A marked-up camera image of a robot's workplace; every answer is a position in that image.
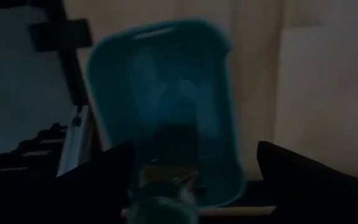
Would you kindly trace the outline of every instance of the black object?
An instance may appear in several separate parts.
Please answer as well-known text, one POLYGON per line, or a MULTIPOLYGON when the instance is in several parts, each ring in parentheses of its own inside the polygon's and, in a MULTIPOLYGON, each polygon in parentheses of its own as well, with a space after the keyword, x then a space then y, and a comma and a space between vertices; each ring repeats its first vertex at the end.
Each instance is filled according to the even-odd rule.
POLYGON ((127 141, 53 180, 0 177, 0 223, 119 223, 133 165, 127 141))
POLYGON ((75 118, 73 118, 72 123, 74 126, 79 127, 81 125, 81 118, 79 116, 76 116, 75 118))
POLYGON ((34 24, 29 30, 37 52, 76 50, 92 46, 86 19, 34 24))
POLYGON ((276 219, 358 219, 358 178, 270 142, 259 142, 257 158, 276 219))
MULTIPOLYGON (((64 27, 65 25, 57 25, 57 24, 65 24, 67 22, 69 23, 69 20, 67 19, 66 16, 63 0, 45 0, 45 2, 43 2, 42 0, 39 1, 40 2, 38 2, 37 5, 42 5, 44 7, 44 11, 45 11, 45 15, 47 16, 47 19, 49 20, 50 24, 54 24, 54 25, 50 25, 50 27, 53 26, 64 27)), ((88 44, 86 43, 86 40, 88 39, 90 40, 90 35, 89 35, 88 28, 85 29, 85 23, 82 22, 82 25, 75 25, 75 26, 78 26, 73 28, 74 30, 79 31, 79 33, 77 34, 83 35, 83 36, 75 37, 81 40, 77 43, 88 44)), ((61 45, 67 42, 67 40, 70 40, 72 38, 64 37, 63 39, 64 41, 60 42, 61 45)), ((86 94, 85 84, 82 79, 80 63, 78 61, 76 50, 65 47, 63 49, 62 48, 57 49, 57 52, 65 75, 68 91, 70 92, 71 101, 75 106, 88 105, 89 104, 88 95, 86 94)))

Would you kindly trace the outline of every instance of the beige wall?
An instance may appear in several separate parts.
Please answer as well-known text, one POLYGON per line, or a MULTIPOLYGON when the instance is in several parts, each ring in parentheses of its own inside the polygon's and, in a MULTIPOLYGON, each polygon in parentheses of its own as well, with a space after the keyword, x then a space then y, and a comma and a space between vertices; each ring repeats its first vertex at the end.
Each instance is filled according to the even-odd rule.
MULTIPOLYGON (((358 159, 354 159, 358 158, 358 152, 355 152, 358 146, 358 121, 354 114, 357 111, 349 111, 352 106, 348 105, 346 100, 343 100, 342 105, 347 106, 340 108, 346 110, 345 113, 335 106, 333 107, 335 110, 326 109, 331 103, 330 100, 336 101, 344 93, 338 90, 330 100, 320 103, 319 99, 325 99, 325 95, 331 92, 326 91, 315 95, 313 89, 306 89, 302 91, 306 101, 315 102, 314 104, 304 103, 306 106, 292 97, 297 95, 298 88, 308 87, 311 84, 319 88, 321 82, 325 82, 324 87, 330 90, 331 86, 336 86, 336 82, 326 82, 326 80, 335 79, 329 77, 338 77, 340 75, 337 72, 354 69, 353 67, 335 71, 328 69, 324 75, 321 75, 320 80, 315 78, 310 80, 310 76, 313 77, 315 73, 319 73, 315 65, 325 66, 324 61, 320 62, 320 55, 326 53, 326 49, 320 44, 325 40, 314 43, 315 47, 320 47, 321 50, 314 56, 320 63, 313 61, 305 63, 304 69, 298 67, 301 63, 300 58, 306 57, 305 52, 310 50, 307 45, 310 44, 308 41, 311 41, 311 34, 307 33, 310 32, 307 27, 328 26, 330 27, 328 29, 332 29, 344 24, 344 21, 358 20, 351 13, 352 10, 358 10, 358 3, 354 2, 350 0, 65 1, 70 19, 87 18, 89 20, 95 42, 126 28, 185 17, 209 19, 225 30, 234 44, 230 59, 232 86, 239 122, 239 154, 251 179, 260 178, 256 161, 256 147, 259 140, 278 142, 329 166, 350 174, 358 174, 358 168, 355 168, 358 167, 358 159), (302 39, 298 40, 298 49, 292 47, 291 38, 302 39), (282 47, 281 54, 282 63, 278 66, 280 43, 284 47, 282 47), (294 77, 301 78, 304 86, 298 86, 294 77), (315 107, 315 112, 306 109, 310 107, 315 107), (317 116, 318 119, 311 119, 310 116, 317 116), (304 123, 307 123, 302 126, 306 134, 297 134, 301 129, 299 124, 304 123), (345 131, 338 132, 337 124, 341 124, 340 127, 345 126, 345 131), (331 133, 335 133, 335 143, 328 140, 331 133), (315 144, 310 144, 309 138, 313 139, 315 144), (343 157, 343 159, 335 162, 338 157, 343 157)), ((348 44, 352 44, 352 41, 355 40, 350 39, 348 44)), ((78 50, 83 70, 90 50, 78 50)), ((340 53, 332 53, 332 56, 336 57, 338 54, 340 53)), ((358 95, 354 95, 353 91, 347 93, 355 102, 358 102, 358 95)))

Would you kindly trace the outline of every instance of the blue plastic basket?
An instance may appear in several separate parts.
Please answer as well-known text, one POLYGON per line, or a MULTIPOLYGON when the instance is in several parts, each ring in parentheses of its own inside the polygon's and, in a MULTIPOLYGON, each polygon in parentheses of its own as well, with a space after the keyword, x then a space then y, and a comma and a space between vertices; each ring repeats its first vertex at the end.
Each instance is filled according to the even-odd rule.
POLYGON ((197 166, 200 207, 240 197, 246 178, 237 156, 227 38, 208 22, 169 21, 100 41, 86 81, 111 146, 135 142, 135 174, 151 159, 197 166))

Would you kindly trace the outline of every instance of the plastic container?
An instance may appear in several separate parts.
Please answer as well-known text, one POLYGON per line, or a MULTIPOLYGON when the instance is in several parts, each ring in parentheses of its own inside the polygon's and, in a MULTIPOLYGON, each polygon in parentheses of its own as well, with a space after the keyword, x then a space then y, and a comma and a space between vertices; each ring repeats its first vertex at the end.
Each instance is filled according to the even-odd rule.
POLYGON ((111 146, 135 142, 131 192, 150 160, 195 166, 206 193, 200 207, 240 197, 230 45, 205 21, 169 21, 111 35, 93 49, 86 81, 111 146))

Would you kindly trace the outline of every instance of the white wall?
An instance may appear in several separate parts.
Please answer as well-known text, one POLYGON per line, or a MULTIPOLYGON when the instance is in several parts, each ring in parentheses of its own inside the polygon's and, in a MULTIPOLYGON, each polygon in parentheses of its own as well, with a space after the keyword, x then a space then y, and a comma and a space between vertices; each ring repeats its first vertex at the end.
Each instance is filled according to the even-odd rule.
POLYGON ((328 9, 282 32, 275 142, 358 176, 358 1, 328 9))
POLYGON ((27 26, 45 21, 39 9, 0 9, 0 153, 73 112, 57 53, 36 53, 30 41, 27 26))

